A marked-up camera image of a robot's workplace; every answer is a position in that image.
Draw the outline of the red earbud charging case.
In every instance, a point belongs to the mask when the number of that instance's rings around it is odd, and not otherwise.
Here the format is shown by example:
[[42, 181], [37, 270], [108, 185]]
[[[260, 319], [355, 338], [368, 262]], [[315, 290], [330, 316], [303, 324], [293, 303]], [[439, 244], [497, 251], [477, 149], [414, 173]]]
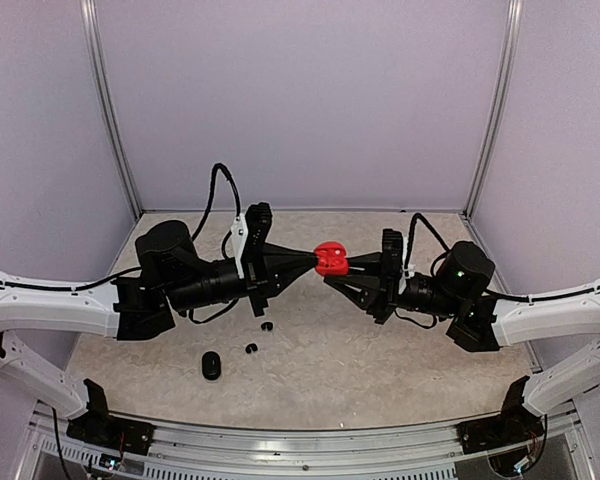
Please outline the red earbud charging case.
[[325, 242], [314, 249], [317, 257], [316, 272], [322, 277], [345, 276], [349, 262], [345, 247], [339, 242]]

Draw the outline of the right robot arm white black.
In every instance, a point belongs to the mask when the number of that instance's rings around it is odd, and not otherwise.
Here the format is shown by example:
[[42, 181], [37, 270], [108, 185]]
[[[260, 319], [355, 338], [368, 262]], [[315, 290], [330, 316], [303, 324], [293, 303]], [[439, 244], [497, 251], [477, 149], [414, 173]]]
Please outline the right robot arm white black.
[[526, 432], [531, 417], [600, 385], [600, 279], [541, 295], [491, 293], [494, 263], [474, 243], [459, 241], [429, 275], [413, 271], [401, 239], [382, 251], [349, 257], [337, 242], [315, 250], [324, 282], [383, 324], [400, 310], [449, 320], [448, 336], [467, 352], [495, 352], [542, 338], [580, 334], [592, 340], [547, 370], [514, 382], [491, 433], [503, 444]]

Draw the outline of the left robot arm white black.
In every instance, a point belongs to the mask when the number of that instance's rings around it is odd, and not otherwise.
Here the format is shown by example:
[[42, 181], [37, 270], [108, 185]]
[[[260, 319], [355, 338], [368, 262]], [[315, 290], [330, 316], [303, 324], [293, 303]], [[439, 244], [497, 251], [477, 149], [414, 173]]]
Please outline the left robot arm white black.
[[174, 328], [175, 315], [250, 301], [261, 316], [269, 299], [318, 264], [311, 252], [267, 243], [270, 223], [238, 224], [234, 258], [201, 259], [187, 225], [159, 223], [135, 242], [138, 267], [91, 284], [27, 284], [0, 272], [0, 377], [28, 389], [61, 416], [79, 419], [101, 445], [120, 434], [106, 395], [95, 382], [74, 380], [27, 347], [18, 329], [86, 333], [118, 341], [146, 341]]

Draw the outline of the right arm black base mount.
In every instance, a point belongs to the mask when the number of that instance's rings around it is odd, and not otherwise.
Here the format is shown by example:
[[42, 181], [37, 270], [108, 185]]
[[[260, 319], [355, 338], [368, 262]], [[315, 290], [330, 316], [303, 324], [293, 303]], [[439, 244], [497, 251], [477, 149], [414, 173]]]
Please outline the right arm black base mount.
[[523, 391], [529, 379], [529, 376], [523, 376], [510, 385], [499, 413], [456, 426], [464, 454], [497, 449], [544, 435], [543, 417], [523, 407]]

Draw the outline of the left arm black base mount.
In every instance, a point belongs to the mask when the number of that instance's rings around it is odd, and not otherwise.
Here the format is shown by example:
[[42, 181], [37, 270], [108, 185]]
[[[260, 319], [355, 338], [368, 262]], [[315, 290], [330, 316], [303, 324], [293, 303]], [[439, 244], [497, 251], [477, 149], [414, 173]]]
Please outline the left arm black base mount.
[[87, 444], [117, 450], [121, 454], [146, 456], [155, 426], [112, 415], [104, 389], [90, 379], [85, 379], [83, 384], [87, 391], [86, 412], [68, 421], [67, 435]]

